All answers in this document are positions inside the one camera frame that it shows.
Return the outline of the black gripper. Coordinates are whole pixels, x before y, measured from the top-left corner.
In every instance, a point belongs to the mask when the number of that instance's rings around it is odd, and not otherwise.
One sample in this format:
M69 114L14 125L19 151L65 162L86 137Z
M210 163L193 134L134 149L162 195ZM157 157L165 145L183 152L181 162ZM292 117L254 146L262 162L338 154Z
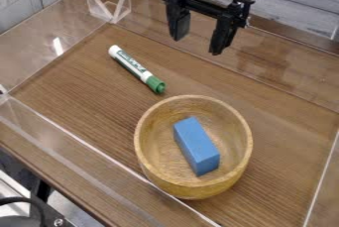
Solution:
M210 53L217 56L227 48L238 32L238 26L249 25L252 5L256 0L163 0L167 9L170 35L181 41L190 33L191 10L218 18L217 29L211 38Z

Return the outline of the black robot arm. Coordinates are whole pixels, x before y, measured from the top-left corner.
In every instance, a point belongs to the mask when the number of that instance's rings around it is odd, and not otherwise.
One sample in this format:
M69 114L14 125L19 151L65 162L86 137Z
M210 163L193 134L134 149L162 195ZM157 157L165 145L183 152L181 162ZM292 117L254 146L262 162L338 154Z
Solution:
M238 29L249 25L256 0L163 0L170 35L181 41L190 33L191 12L217 20L210 53L217 56L231 45Z

